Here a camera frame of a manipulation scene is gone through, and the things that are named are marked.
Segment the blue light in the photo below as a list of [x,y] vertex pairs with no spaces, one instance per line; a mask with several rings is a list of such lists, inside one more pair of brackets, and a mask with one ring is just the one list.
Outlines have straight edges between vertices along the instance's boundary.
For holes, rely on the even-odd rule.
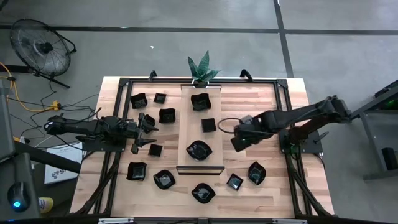
[[14,202],[14,207],[18,208],[18,207],[20,207],[20,205],[21,205],[21,203],[19,203],[19,202]]

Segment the wooden board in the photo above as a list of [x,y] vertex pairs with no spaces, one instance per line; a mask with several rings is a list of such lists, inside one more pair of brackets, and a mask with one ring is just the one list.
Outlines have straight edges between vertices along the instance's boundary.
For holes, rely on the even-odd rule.
[[[193,111],[191,96],[200,93],[209,94],[211,108],[204,111]],[[178,173],[220,174],[224,170],[222,132],[204,133],[201,120],[214,118],[217,123],[221,119],[221,86],[209,86],[205,89],[181,86],[181,94]],[[204,161],[196,161],[187,153],[186,148],[196,140],[205,142],[213,151]]]
[[[100,116],[113,113],[114,101],[120,77],[104,77],[99,93],[98,107],[103,109]],[[301,78],[287,79],[293,108],[308,105],[304,82]],[[178,157],[179,109],[181,90],[179,84],[136,83],[132,95],[145,92],[148,106],[143,110],[129,109],[128,118],[137,118],[139,112],[145,112],[159,120],[159,108],[176,108],[174,124],[159,124],[160,131],[149,136],[158,139],[156,144],[164,146],[160,158],[149,157],[149,146],[140,149],[137,155],[129,150],[122,154],[118,172],[118,181],[114,196],[112,216],[124,217],[235,217],[235,218],[287,218],[293,217],[292,199],[284,156],[279,152],[277,136],[266,139],[258,145],[236,152],[230,143],[231,134],[222,133],[223,162],[226,167],[220,176],[178,175],[175,170]],[[166,93],[164,105],[153,103],[155,93]],[[274,89],[269,85],[223,84],[221,89],[221,118],[242,118],[248,114],[254,116],[265,110],[276,108]],[[226,121],[223,128],[232,129],[236,123]],[[100,179],[103,152],[96,152],[82,165],[76,186],[71,212],[78,210],[93,193]],[[248,167],[258,161],[267,169],[267,177],[260,186],[250,183],[246,177]],[[146,162],[147,177],[143,182],[126,180],[130,162]],[[318,201],[333,213],[325,171],[321,162],[313,155],[303,155],[303,164],[308,188]],[[168,169],[176,178],[176,185],[168,190],[160,190],[152,176],[162,169]],[[229,176],[234,173],[244,179],[239,191],[226,186]],[[191,190],[199,183],[209,184],[217,196],[202,205],[191,195]],[[298,190],[300,208],[304,211],[302,193]],[[107,189],[103,197],[104,208]]]

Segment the potted plant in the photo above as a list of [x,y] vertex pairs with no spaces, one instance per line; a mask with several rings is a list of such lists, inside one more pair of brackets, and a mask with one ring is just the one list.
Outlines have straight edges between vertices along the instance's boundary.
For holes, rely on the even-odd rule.
[[192,74],[192,85],[195,88],[206,88],[209,80],[216,77],[219,70],[209,69],[209,51],[206,51],[205,56],[201,59],[199,66],[196,66],[192,58],[188,57],[188,64]]

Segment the fan grille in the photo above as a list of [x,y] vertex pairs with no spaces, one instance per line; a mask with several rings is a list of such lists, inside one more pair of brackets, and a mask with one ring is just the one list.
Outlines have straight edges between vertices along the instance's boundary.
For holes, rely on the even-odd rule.
[[68,46],[48,25],[32,19],[18,20],[11,27],[10,39],[18,57],[36,72],[59,76],[68,70]]

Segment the yellow cable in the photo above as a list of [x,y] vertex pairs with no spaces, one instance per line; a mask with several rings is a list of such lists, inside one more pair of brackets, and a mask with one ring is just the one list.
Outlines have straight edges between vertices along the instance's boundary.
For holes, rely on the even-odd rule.
[[[6,69],[6,71],[7,71],[8,75],[9,75],[9,77],[12,77],[10,70],[8,70],[8,68],[7,68],[3,63],[1,63],[1,62],[0,62],[0,65],[3,66],[3,67]],[[21,104],[21,106],[22,106],[25,110],[30,111],[30,112],[43,112],[43,111],[54,110],[54,109],[55,109],[55,108],[52,107],[52,106],[51,106],[51,107],[48,107],[48,108],[46,108],[46,109],[44,109],[44,110],[32,110],[32,109],[29,109],[29,108],[26,107],[25,104],[23,104],[23,102],[21,102],[21,100],[19,99],[18,89],[17,89],[17,83],[16,83],[15,81],[11,81],[10,90],[11,90],[13,87],[14,87],[14,89],[15,89],[15,96],[16,96],[17,100],[19,100],[19,104]]]

